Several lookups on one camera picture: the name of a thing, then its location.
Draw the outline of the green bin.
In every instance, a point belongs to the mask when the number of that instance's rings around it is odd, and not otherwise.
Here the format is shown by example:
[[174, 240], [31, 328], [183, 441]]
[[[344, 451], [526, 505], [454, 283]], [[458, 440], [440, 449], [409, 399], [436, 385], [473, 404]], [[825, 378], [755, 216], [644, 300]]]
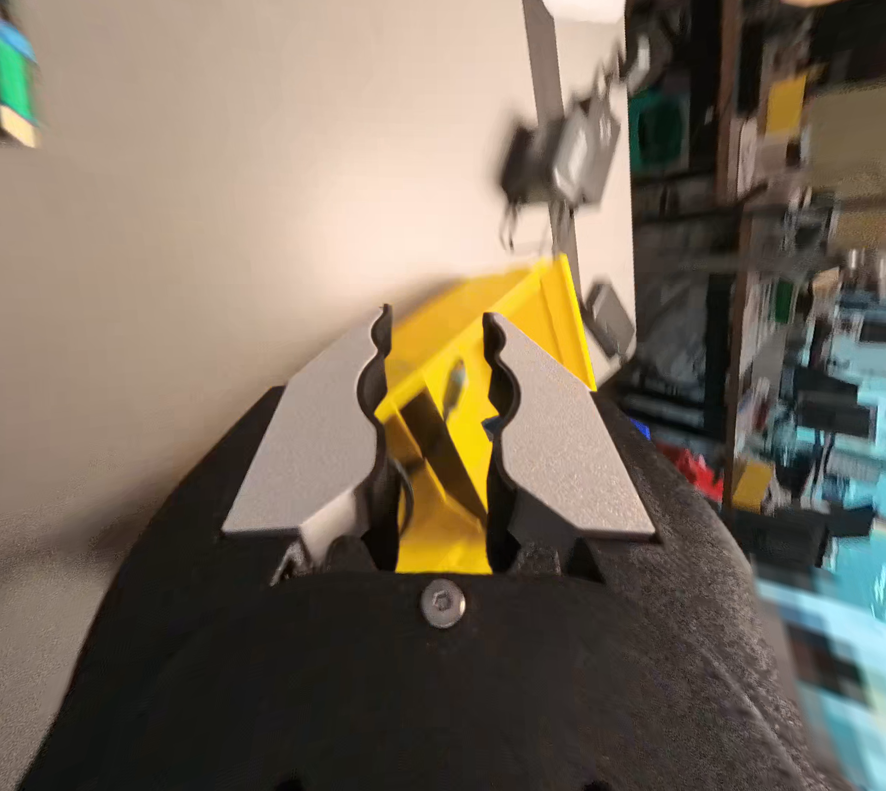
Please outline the green bin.
[[634, 177], [668, 174], [688, 164], [690, 96], [645, 89], [628, 100], [628, 139]]

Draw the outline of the cluttered storage shelf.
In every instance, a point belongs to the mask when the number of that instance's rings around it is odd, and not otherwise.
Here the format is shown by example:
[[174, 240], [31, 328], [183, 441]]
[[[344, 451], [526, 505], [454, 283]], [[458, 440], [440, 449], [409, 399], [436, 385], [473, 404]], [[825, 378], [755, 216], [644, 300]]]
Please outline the cluttered storage shelf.
[[713, 199], [706, 208], [684, 214], [662, 214], [652, 225], [678, 225], [712, 221], [729, 238], [718, 253], [679, 257], [683, 267], [668, 273], [707, 280], [707, 306], [704, 331], [705, 370], [703, 400], [686, 401], [687, 409], [703, 413], [704, 424], [692, 433], [719, 440], [724, 448], [723, 493], [720, 513], [727, 526], [736, 524], [735, 514], [750, 513], [736, 500], [739, 483], [736, 443], [739, 399], [743, 396], [745, 375], [740, 369], [746, 327], [744, 310], [748, 303], [751, 276], [788, 280], [823, 266], [822, 254], [813, 251], [756, 249], [755, 232], [764, 237], [774, 232], [774, 224], [789, 213], [783, 190], [772, 179], [743, 192], [730, 188], [737, 178], [739, 135], [737, 102], [741, 87], [746, 0], [689, 0], [688, 28], [672, 42], [674, 61], [680, 62], [689, 77], [689, 126], [702, 133], [701, 150], [690, 140], [690, 167], [685, 172], [648, 177], [643, 183], [669, 188], [682, 178], [711, 176]]

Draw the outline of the grey adapter box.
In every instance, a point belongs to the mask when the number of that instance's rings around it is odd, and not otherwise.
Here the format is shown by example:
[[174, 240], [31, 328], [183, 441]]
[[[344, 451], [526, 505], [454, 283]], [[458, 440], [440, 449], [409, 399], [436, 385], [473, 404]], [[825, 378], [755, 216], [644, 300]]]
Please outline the grey adapter box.
[[551, 170], [552, 185], [570, 210], [602, 202], [620, 132], [607, 97], [574, 101], [563, 119]]

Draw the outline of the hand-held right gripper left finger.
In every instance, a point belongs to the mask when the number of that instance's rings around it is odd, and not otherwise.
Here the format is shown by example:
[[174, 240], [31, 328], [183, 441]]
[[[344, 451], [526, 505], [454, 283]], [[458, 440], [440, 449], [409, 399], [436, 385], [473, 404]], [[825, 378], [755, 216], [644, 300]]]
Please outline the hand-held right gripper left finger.
[[290, 378], [222, 535], [297, 542], [310, 566], [355, 537], [393, 568], [393, 469], [377, 417], [392, 332], [392, 307], [372, 309]]

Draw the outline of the dark adapter box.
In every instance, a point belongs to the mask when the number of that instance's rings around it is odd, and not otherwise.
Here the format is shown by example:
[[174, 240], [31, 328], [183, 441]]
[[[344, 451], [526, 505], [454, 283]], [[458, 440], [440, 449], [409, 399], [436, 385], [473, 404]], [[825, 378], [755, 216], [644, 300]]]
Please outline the dark adapter box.
[[561, 119], [533, 128], [523, 122], [512, 125], [499, 176], [510, 206], [547, 207], [553, 199], [553, 162], [562, 126]]

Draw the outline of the yellow plastic bin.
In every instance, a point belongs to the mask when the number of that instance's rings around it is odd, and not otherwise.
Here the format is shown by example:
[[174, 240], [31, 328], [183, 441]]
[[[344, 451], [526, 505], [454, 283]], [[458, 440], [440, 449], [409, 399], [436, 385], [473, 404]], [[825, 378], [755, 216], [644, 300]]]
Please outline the yellow plastic bin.
[[499, 313], [596, 391], [578, 295], [563, 254], [463, 280], [393, 327], [387, 395], [377, 409], [389, 456], [405, 471], [399, 573], [488, 575], [484, 422], [492, 369], [483, 315]]

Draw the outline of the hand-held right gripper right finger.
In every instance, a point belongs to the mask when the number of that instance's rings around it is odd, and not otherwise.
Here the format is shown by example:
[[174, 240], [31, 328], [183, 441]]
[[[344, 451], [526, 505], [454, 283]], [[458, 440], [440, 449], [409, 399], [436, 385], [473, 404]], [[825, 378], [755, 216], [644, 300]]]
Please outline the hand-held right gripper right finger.
[[527, 551], [564, 569], [582, 541], [656, 541], [656, 527], [593, 394], [499, 313], [486, 314], [492, 453], [486, 558], [510, 571]]

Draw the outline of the small grey box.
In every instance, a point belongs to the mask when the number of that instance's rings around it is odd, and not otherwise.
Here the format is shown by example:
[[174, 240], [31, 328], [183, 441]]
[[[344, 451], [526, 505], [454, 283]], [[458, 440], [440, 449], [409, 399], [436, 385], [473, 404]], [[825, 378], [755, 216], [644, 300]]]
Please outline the small grey box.
[[583, 300], [586, 330], [609, 360], [625, 361], [635, 342], [635, 323], [609, 281], [595, 281]]

